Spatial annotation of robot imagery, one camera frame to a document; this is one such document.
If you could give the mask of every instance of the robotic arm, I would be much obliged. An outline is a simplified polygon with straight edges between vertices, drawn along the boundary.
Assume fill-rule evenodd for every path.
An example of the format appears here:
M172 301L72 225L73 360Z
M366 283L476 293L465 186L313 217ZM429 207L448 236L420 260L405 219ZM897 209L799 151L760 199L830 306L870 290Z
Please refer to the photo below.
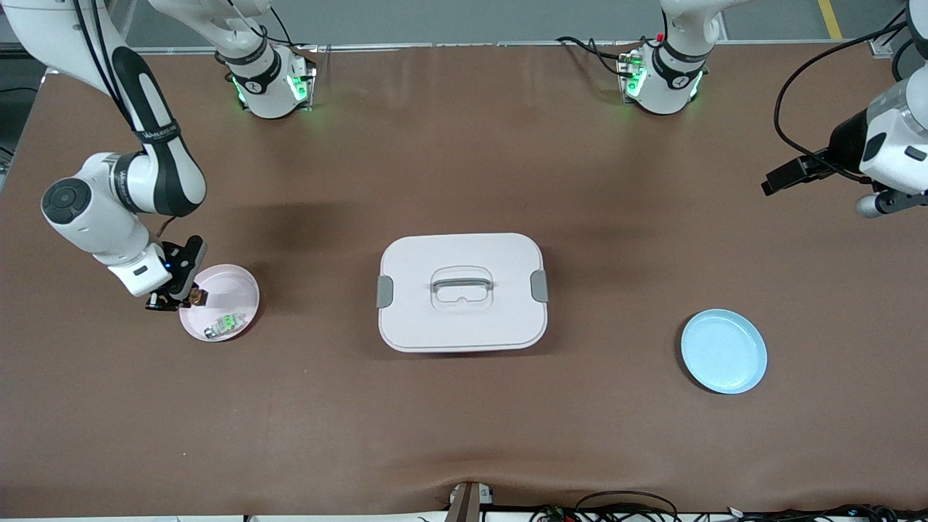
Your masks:
M216 47L232 72L242 105L261 118L280 118L312 104L316 65L285 46L271 46L251 18L271 0L148 0Z
M193 278L206 244L199 236L184 247L162 243L137 216L188 215L206 196L203 174L148 65L126 46L97 0L5 0L4 8L33 56L113 96L143 147L91 156L45 193L45 219L106 265L132 295L150 294L149 309L202 304L205 293Z
M907 11L915 47L928 59L928 0L909 0ZM863 217L928 205L928 65L835 127L826 149L767 174L764 193L769 196L835 173L819 159L866 176L874 192L857 201L857 213Z
M705 60L721 28L715 17L722 10L752 0L661 0L667 21L662 42L646 42L631 54L621 70L622 91L647 111L672 114L696 95Z

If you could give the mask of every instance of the floor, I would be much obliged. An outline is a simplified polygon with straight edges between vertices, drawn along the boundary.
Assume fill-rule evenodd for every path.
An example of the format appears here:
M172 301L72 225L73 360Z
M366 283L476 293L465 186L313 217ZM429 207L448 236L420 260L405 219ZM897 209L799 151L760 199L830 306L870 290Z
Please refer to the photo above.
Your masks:
M109 0L114 24L142 52L197 52L207 43L187 26L163 16L145 0ZM764 0L725 11L725 39L733 41L852 38L881 28L904 0ZM637 40L662 29L657 0L277 0L274 7L293 41L356 47L402 44L551 43L573 35L600 41ZM834 22L826 23L831 6ZM261 23L281 35L276 21ZM907 40L902 32L892 44ZM0 11L0 89L36 87L44 67L15 52L16 35ZM5 59L14 56L16 59ZM900 70L922 64L911 50ZM8 169L33 93L0 93L0 176Z

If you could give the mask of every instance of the container lid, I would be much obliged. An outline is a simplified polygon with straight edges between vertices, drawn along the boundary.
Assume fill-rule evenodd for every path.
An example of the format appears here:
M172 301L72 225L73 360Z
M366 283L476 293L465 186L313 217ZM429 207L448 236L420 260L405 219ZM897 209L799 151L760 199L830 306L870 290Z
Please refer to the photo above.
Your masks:
M514 233L414 236L380 261L380 334L410 352L524 348L548 325L541 251Z

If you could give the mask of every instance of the green led light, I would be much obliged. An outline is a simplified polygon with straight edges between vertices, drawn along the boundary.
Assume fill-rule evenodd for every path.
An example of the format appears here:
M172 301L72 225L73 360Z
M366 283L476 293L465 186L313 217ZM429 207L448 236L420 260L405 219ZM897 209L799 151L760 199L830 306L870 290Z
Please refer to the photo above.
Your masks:
M648 70L639 67L635 74L628 79L628 95L635 97L641 92L641 86L644 85L645 79L648 78Z
M292 76L287 77L290 80L290 89L293 90L293 96L296 97L297 101L303 101L306 99L306 82L300 78L294 78Z
M241 86L238 85L238 80L235 79L235 76L232 77L232 85L235 86L235 90L236 92L238 92L238 100L241 101L243 104L248 103L245 101L245 95L242 94Z
M690 99L696 96L696 89L699 88L699 81L702 79L702 71L696 76L696 79L693 80L693 90L690 91Z

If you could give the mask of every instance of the black cable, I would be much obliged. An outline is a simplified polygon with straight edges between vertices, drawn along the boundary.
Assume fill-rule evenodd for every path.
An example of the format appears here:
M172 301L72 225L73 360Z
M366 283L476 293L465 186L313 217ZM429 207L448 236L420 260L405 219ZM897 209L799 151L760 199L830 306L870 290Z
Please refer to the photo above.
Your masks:
M592 38L590 38L589 44L591 47L593 47L593 52L596 53L597 58L599 58L599 63L601 63L602 66L606 68L606 71L609 71L612 74L615 74L616 76L621 76L623 78L632 77L631 72L618 71L616 69L613 69L612 67L609 66L608 63L606 63L606 60L603 58L602 53L599 52L599 48L596 47L596 40L593 40Z
M746 513L738 522L819 522L831 520L831 516L855 516L869 522L898 522L906 519L917 522L928 517L928 510L895 511L889 507L868 504L846 504L825 511L786 510L777 513Z
M899 20L899 17L901 17L901 16L903 15L903 13L905 13L905 12L906 12L906 9L905 9L904 7L901 8L901 9L899 9L899 12L896 13L896 15L893 17L892 20L887 21L887 22L886 22L886 25L884 25L883 28L885 29L885 28L887 28L887 27L893 25L894 23L896 23L896 20Z
M175 219L177 219L177 216L172 215L171 217L168 217L167 220L164 221L164 223L161 223L161 228L158 228L158 231L155 232L155 237L156 238L161 237L164 231L168 228L168 225L170 225L171 222L174 221Z
M9 88L9 89L0 89L0 94L3 94L3 93L11 93L11 92L14 92L14 91L32 91L33 93L37 93L37 92L39 92L39 89L37 89L37 88L35 88L35 87L12 87L12 88Z
M235 9L236 12L238 13L238 10L236 9L235 4L232 3L232 0L226 0L226 1L227 1L227 3L228 3L233 9ZM243 19L242 21L244 21L244 22L245 22L245 25L247 25L248 28L251 29L251 32L252 32L252 33L254 33L255 35L260 36L260 37L262 37L262 38L267 38L269 41L274 42L275 44L286 44L287 47L299 47L299 46L310 46L310 45L311 45L311 44L306 44L306 43L302 43L302 42L300 42L300 43L295 43L295 42L293 42L292 40L290 40L290 33L287 31L287 27L284 26L284 22L281 21L280 16L277 15L277 12L274 10L273 7L271 7L271 13L274 14L274 18L277 19L277 23L280 24L280 28L283 29L283 30L284 30L284 34L287 35L287 39L286 39L286 40L281 40L281 39L279 39L279 38L274 38L274 37L272 37L272 36L269 36L269 35L268 35L268 32L267 32L267 28L266 28L264 25L260 24L260 23L258 23L258 27L261 28L261 32L258 33L258 31L255 30L255 29L251 26L251 24L248 23L247 20Z
M94 25L97 28L97 40L100 43L100 52L103 54L103 64L107 66L107 74L110 76L113 93L116 95L116 106L119 107L122 117L131 126L132 118L129 116L129 110L126 108L125 99L122 98L122 91L119 90L119 82L116 81L116 74L113 72L113 64L110 61L110 52L107 50L106 38L103 37L103 28L100 27L100 10L97 8L97 0L90 0L90 7L94 11Z
M651 43L651 41L648 40L647 37L643 35L641 36L641 38L639 38L642 44L652 49L660 49L661 46L664 44L664 40L667 39L667 13L665 13L663 9L661 9L661 18L664 19L664 39L663 40L658 42L657 45L654 45Z
M887 37L883 40L883 45L884 45L884 46L885 46L886 44L890 43L890 41L892 41L893 38L896 38L896 36L897 36L899 33L902 33L902 30L906 28L906 22L903 22L901 25L902 25L902 27L897 28L892 34L890 34L889 36L887 36Z
M595 50L593 50L592 47L588 46L587 44L584 44L583 42L581 42L580 40L577 40L576 38L574 38L574 37L572 37L572 36L562 36L561 38L558 38L557 40L555 40L555 42L561 42L562 44L563 44L564 42L570 42L570 43L572 43L572 44L577 44L578 46L580 46L580 48L582 48L583 50L585 50L587 53L591 53L591 54L594 54L594 55L597 54L597 52L596 52ZM604 53L604 52L600 51L599 54L602 55L604 58L608 58L608 59L619 59L619 55L614 55L614 54L612 54L612 53Z
M657 522L652 515L657 515L660 522L664 522L664 517L669 516L674 522L680 522L679 515L676 512L670 512L662 508L652 507L637 502L619 502L603 505L596 508L588 508L585 511L591 511L597 515L605 515L612 522L624 522L633 516L642 516L651 522ZM615 513L622 513L620 517L614 516Z
M791 138L789 138L788 136L786 136L786 133L784 133L784 132L783 132L783 129L780 127L780 106L781 106L782 103L783 103L783 96L786 95L786 91L787 91L787 89L789 89L790 85L793 84L793 81L795 81L795 79L798 78L799 75L803 73L803 71L805 71L806 69L808 69L808 68L809 68L812 64L814 64L815 62L817 62L817 61L819 61L820 59L823 59L823 58L825 58L825 57L827 57L827 56L829 56L829 55L831 55L831 54L834 54L834 53L836 53L836 52L838 52L838 51L847 49L847 48L850 47L850 46L856 46L857 44L861 44L861 43L863 43L863 42L867 42L867 41L869 41L869 40L872 40L873 38L876 38L877 36L881 36L881 35L883 35L883 34L887 34L887 33L890 33L890 32L892 32L892 31L895 31L895 30L898 29L899 27L905 27L905 25L906 25L905 23L898 23L898 24L896 24L896 25L891 25L891 26L889 26L889 27L885 27L885 28L883 28L883 29L880 29L879 31L876 31L876 32L873 32L873 33L870 33L870 34L865 34L865 35L863 35L863 36L860 36L859 38L855 38L855 39L853 39L853 40L849 40L849 41L847 41L847 42L844 42L844 43L842 43L842 44L839 44L838 46L834 46L834 47L832 47L832 48L830 48L830 49L828 49L828 50L826 50L826 51L823 51L823 52L817 54L815 57L813 57L812 59L810 59L810 60L807 61L806 63L802 64L801 66L799 66L799 69L796 69L796 71L786 80L786 83L783 84L783 87L780 89L780 93L777 95L777 103L774 105L774 108L773 108L773 128L774 128L774 130L777 131L777 136L779 136L780 139L782 139L783 142L786 143L787 145L789 145L790 147L792 147L792 148L794 148L794 149L796 149L796 150L802 152L803 154L805 154L806 156L809 156L810 158L813 158L815 161L817 161L817 162L821 163L822 165L828 167L829 169L833 170L835 173L837 173L837 174L839 174L839 175L841 175L841 176L844 176L844 177L846 177L846 178L848 178L848 179L854 180L854 181L856 181L857 183L869 184L869 183L870 183L870 179L869 179L869 178L866 178L866 177L864 177L864 176L857 176L857 175L855 175L855 174L852 174L852 173L848 172L847 170L845 170L845 169L843 169L843 168L841 168L841 167L835 166L835 165L833 165L833 164L831 164L831 163L825 161L823 158L821 158L820 156L818 156L818 155L817 155L815 152L813 152L812 150L809 150L809 149L803 147L802 145L799 145L798 143L796 143L795 141L793 141Z
M284 38L287 38L287 43L290 44L291 47L293 47L293 40L290 39L290 31L287 31L287 26L284 25L283 20L280 19L280 16L277 15L277 11L273 7L271 7L271 14L274 15L274 18L277 19L277 25L279 25L280 29L283 30Z
M893 64L890 67L893 71L893 78L896 78L897 82L902 81L902 74L899 73L899 61L902 59L902 53L906 52L906 49L908 49L912 43L912 39L909 38L907 42L899 46L899 49L893 53Z
M113 103L116 103L116 107L120 110L123 117L125 117L126 114L123 112L123 108L120 107L115 93L113 93L112 85L110 85L106 74L103 72L103 66L100 65L100 59L97 56L96 50L94 49L93 42L90 40L90 32L87 30L87 22L84 19L84 13L81 10L81 4L79 0L71 0L71 3L74 5L74 11L77 13L78 25L81 26L81 34L84 36L84 42L87 44L87 52L90 53L90 58L93 59L94 65L97 66L97 73L100 75L100 81L103 82L103 85L107 88L107 92L110 93L110 98L112 98Z
M586 497L584 497L584 498L580 499L579 501L577 501L577 504L574 505L574 510L580 509L580 506L583 505L583 503L586 502L586 501L588 501L588 500L592 500L592 499L595 499L595 498L598 498L598 497L614 497L614 496L618 496L618 495L631 495L631 496L638 496L638 497L648 497L648 498L650 498L650 499L654 499L654 500L657 500L657 501L661 501L661 502L663 502L663 503L669 505L670 508L673 510L673 513L674 513L674 517L675 517L675 518L677 517L677 514L679 513L679 511L677 510L677 506L676 506L673 502L670 502L670 501L668 501L666 498L662 497L661 495L655 495L654 493L648 493L648 492L646 492L646 491L634 491L634 490L632 490L632 489L617 489L617 490L615 490L615 491L599 491L599 492L597 492L597 493L590 493L590 494L588 494Z

